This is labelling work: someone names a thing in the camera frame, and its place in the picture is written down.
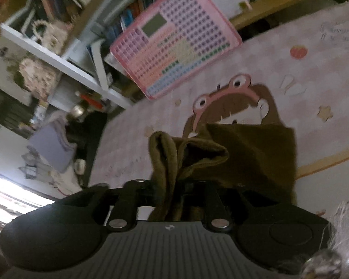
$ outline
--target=cartoon girl illustration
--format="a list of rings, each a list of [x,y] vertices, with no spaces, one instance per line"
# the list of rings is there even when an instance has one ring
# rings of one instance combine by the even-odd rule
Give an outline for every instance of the cartoon girl illustration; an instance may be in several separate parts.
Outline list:
[[[188,118],[183,137],[192,137],[206,123],[282,125],[274,99],[263,84],[251,85],[251,76],[235,75],[228,85],[210,94],[203,94],[193,104],[193,115]]]

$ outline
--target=pink learning board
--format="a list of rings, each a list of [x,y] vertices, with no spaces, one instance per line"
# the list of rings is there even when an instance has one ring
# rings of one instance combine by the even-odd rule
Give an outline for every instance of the pink learning board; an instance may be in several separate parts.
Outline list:
[[[157,0],[110,50],[149,99],[157,99],[242,39],[211,0]]]

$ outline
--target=display screen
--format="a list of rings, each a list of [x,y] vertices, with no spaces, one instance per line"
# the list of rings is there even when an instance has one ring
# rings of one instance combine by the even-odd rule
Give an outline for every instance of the display screen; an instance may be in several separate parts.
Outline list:
[[[149,22],[147,22],[143,27],[142,31],[151,37],[160,27],[166,24],[166,19],[164,19],[160,13],[157,13]]]

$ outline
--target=white logo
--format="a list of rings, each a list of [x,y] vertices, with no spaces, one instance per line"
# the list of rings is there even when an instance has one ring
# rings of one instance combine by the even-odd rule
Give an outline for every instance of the white logo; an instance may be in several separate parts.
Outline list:
[[[168,230],[168,231],[171,231],[171,230],[173,230],[175,228],[175,226],[174,225],[167,225],[166,226],[166,229]]]

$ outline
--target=brown cloth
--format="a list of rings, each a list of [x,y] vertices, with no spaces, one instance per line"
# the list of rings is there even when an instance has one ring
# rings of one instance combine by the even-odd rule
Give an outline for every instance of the brown cloth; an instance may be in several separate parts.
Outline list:
[[[206,124],[196,137],[149,138],[152,182],[160,204],[152,221],[178,221],[182,207],[172,202],[177,181],[216,180],[223,187],[244,185],[278,202],[291,202],[295,181],[293,129],[281,125]]]

